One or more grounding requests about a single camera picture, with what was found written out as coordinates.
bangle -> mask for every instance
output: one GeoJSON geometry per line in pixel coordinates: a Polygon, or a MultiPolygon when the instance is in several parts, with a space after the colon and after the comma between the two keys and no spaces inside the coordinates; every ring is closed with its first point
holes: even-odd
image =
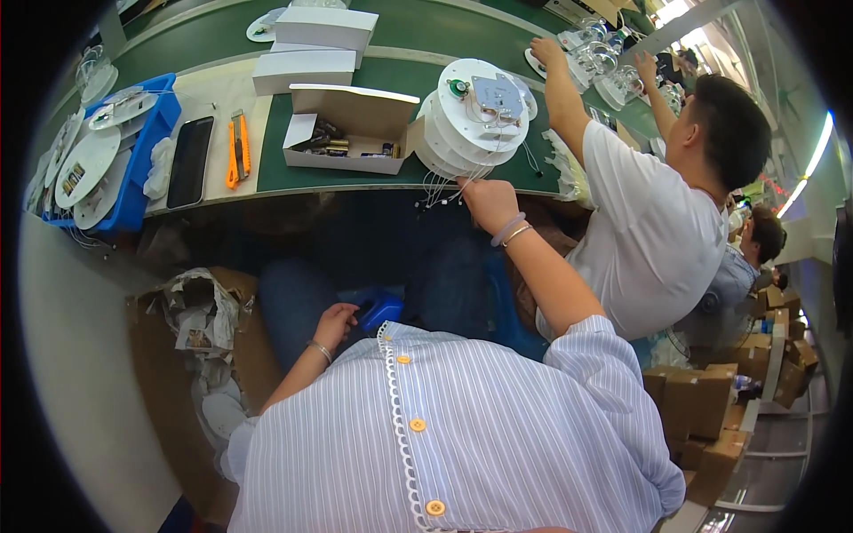
{"type": "Polygon", "coordinates": [[[515,218],[510,220],[507,223],[507,225],[504,226],[501,231],[498,231],[497,234],[492,238],[491,245],[497,246],[497,245],[501,244],[501,241],[503,240],[504,237],[507,236],[507,233],[509,233],[509,230],[512,229],[515,224],[524,220],[526,217],[527,217],[527,215],[525,214],[524,211],[519,211],[519,214],[515,215],[515,218]]]}
{"type": "Polygon", "coordinates": [[[532,227],[533,226],[531,226],[530,224],[527,224],[525,226],[522,226],[521,228],[516,229],[509,237],[507,237],[507,239],[504,242],[501,243],[501,246],[506,248],[512,239],[514,239],[518,235],[523,234],[525,231],[527,231],[528,229],[530,229],[532,227]]]}
{"type": "Polygon", "coordinates": [[[324,356],[326,356],[326,358],[328,359],[328,364],[332,364],[332,354],[329,352],[329,350],[326,350],[326,346],[321,345],[314,339],[309,340],[308,342],[306,342],[306,344],[308,346],[314,346],[315,348],[317,348],[320,352],[322,352],[324,356]]]}

white t-shirt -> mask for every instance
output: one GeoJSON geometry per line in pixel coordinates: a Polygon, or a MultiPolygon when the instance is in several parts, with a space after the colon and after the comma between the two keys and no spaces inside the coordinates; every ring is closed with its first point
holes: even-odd
{"type": "MultiPolygon", "coordinates": [[[[722,262],[728,214],[671,167],[589,122],[583,162],[598,209],[566,256],[627,340],[659,332],[702,298],[722,262]]],[[[537,309],[537,329],[554,332],[537,309]]]]}

hand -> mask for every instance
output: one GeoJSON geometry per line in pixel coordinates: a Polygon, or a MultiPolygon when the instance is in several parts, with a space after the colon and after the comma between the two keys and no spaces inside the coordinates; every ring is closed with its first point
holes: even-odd
{"type": "Polygon", "coordinates": [[[519,202],[510,182],[484,179],[470,182],[466,177],[458,177],[456,183],[464,188],[462,198],[474,220],[492,236],[519,214],[519,202]]]}
{"type": "Polygon", "coordinates": [[[358,324],[358,320],[352,315],[356,311],[358,306],[353,304],[335,304],[323,311],[314,332],[314,341],[334,354],[340,342],[346,340],[350,327],[358,324]]]}
{"type": "Polygon", "coordinates": [[[655,78],[658,75],[658,65],[655,63],[654,56],[643,50],[643,57],[639,54],[634,54],[634,63],[637,65],[637,73],[640,74],[640,79],[647,87],[657,86],[655,78]]]}
{"type": "Polygon", "coordinates": [[[558,65],[564,65],[566,68],[569,67],[569,64],[566,62],[566,52],[551,39],[534,38],[531,41],[531,53],[545,68],[558,65]]]}

plastic bag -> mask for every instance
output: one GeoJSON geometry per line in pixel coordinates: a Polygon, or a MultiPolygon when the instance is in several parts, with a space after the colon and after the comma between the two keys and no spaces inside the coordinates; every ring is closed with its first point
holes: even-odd
{"type": "Polygon", "coordinates": [[[554,148],[554,157],[552,159],[545,158],[545,162],[560,171],[560,178],[557,180],[560,195],[557,200],[577,202],[585,209],[594,210],[595,205],[589,197],[589,181],[577,158],[560,139],[556,131],[543,131],[542,137],[551,141],[551,146],[554,148]]]}
{"type": "Polygon", "coordinates": [[[175,141],[164,137],[151,150],[151,163],[148,179],[142,185],[142,192],[151,200],[159,200],[169,190],[171,160],[175,157],[175,141]]]}

fluorescent light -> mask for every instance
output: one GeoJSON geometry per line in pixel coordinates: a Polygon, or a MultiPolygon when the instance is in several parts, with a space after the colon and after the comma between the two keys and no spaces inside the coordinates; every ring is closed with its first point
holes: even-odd
{"type": "Polygon", "coordinates": [[[791,204],[794,203],[794,200],[803,192],[805,188],[805,184],[809,182],[809,178],[812,173],[817,168],[817,164],[821,162],[821,157],[823,156],[823,151],[827,149],[827,143],[829,142],[829,136],[833,133],[833,114],[827,111],[827,119],[823,123],[823,131],[821,132],[821,138],[817,142],[817,146],[815,147],[815,152],[811,155],[811,161],[809,161],[809,166],[805,169],[805,174],[803,175],[803,179],[800,180],[800,183],[797,183],[797,188],[794,189],[794,192],[791,193],[791,197],[788,198],[788,201],[785,202],[785,205],[779,210],[779,213],[776,214],[776,218],[782,218],[782,215],[788,211],[788,208],[791,207],[791,204]]]}
{"type": "Polygon", "coordinates": [[[817,164],[821,162],[821,156],[823,155],[823,151],[827,148],[827,143],[829,142],[829,136],[833,133],[833,114],[827,112],[827,120],[823,123],[823,131],[821,132],[821,139],[817,142],[817,146],[815,147],[815,153],[811,156],[811,161],[809,161],[809,166],[805,168],[805,176],[811,177],[812,172],[817,168],[817,164]]]}
{"type": "Polygon", "coordinates": [[[791,205],[794,203],[794,200],[796,200],[800,193],[803,192],[805,184],[808,182],[809,179],[804,177],[800,180],[800,183],[797,183],[797,188],[794,189],[794,192],[791,193],[791,198],[789,198],[788,201],[785,202],[785,205],[779,210],[779,213],[776,215],[776,218],[782,218],[782,215],[785,214],[785,211],[787,211],[788,208],[791,207],[791,205]]]}

